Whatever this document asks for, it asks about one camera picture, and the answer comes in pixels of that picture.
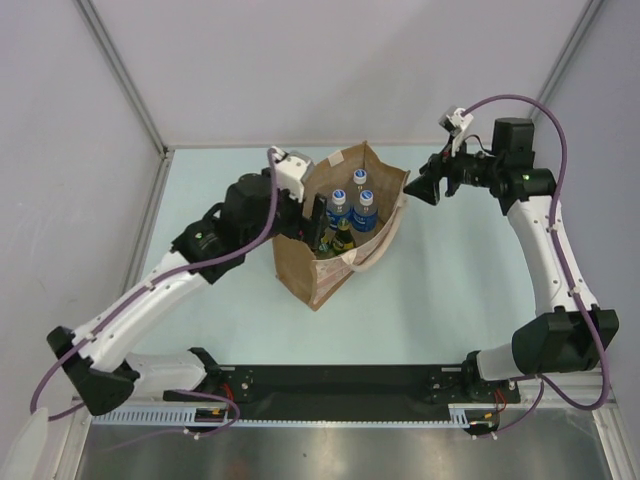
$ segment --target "bottle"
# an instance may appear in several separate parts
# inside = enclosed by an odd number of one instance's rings
[[[369,179],[366,170],[364,168],[359,168],[353,172],[353,177],[346,188],[347,200],[351,202],[352,208],[358,203],[360,194],[364,190],[372,190],[371,180]]]
[[[334,190],[327,205],[327,216],[329,217],[331,230],[337,230],[340,219],[349,219],[350,213],[351,204],[347,201],[347,194],[339,188]]]
[[[342,217],[338,221],[338,231],[331,241],[331,246],[333,247],[333,251],[336,255],[340,255],[352,248],[356,248],[356,241],[353,239],[353,235],[351,235],[349,226],[350,224],[347,217]]]
[[[378,223],[378,205],[371,190],[364,190],[360,194],[360,201],[353,207],[352,221],[353,228],[360,233],[365,233],[366,240],[369,241],[375,234],[376,223]]]
[[[316,258],[318,260],[328,260],[332,257],[335,257],[335,253],[333,251],[333,248],[331,247],[331,238],[329,237],[329,233],[325,232],[324,236],[320,240],[318,250],[316,250]]]

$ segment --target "red wire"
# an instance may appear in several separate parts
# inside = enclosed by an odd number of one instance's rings
[[[502,401],[503,406],[502,408],[498,409],[498,411],[496,413],[502,413],[507,409],[507,399],[505,398],[504,394],[502,393],[502,390],[500,390],[499,388],[493,392],[493,396],[496,399],[496,408],[498,406],[498,404],[500,403],[500,401]]]

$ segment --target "water bottle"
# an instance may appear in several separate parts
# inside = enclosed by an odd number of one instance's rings
[[[368,239],[374,235],[378,223],[378,206],[374,202],[373,192],[364,190],[360,194],[360,201],[353,207],[353,228],[358,232],[368,233]]]
[[[359,168],[353,172],[353,177],[347,185],[347,200],[349,200],[352,206],[355,206],[360,201],[360,194],[365,190],[372,190],[371,179],[368,178],[366,170]]]
[[[331,200],[327,205],[327,216],[329,217],[329,227],[332,230],[338,229],[338,222],[341,218],[349,219],[351,204],[347,201],[347,194],[344,190],[333,191]]]

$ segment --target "bottle label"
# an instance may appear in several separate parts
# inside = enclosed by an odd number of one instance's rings
[[[359,232],[370,232],[376,228],[376,223],[378,223],[377,211],[373,212],[371,215],[359,215],[355,210],[353,211],[353,228]]]
[[[329,217],[329,227],[331,227],[331,230],[337,230],[338,222],[341,218],[346,218],[347,220],[349,219],[349,210],[341,214],[332,212],[331,210],[327,210],[327,217]]]
[[[351,250],[352,248],[355,248],[355,246],[356,246],[356,244],[353,241],[350,241],[348,243],[344,243],[339,238],[334,238],[333,239],[333,249],[338,254],[344,253],[344,252],[346,252],[348,250]]]

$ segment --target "white wall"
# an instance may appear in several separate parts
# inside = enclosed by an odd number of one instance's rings
[[[0,65],[1,463],[55,360],[47,333],[120,292],[159,159],[73,2],[4,1]],[[71,392],[60,375],[43,403]]]
[[[566,129],[564,191],[568,235],[603,308],[615,308],[620,332],[610,358],[613,387],[640,447],[640,2],[608,2],[557,96],[549,105]],[[556,134],[538,130],[538,158],[558,163]]]
[[[248,146],[440,143],[452,104],[536,96],[587,2],[95,3],[169,145]]]

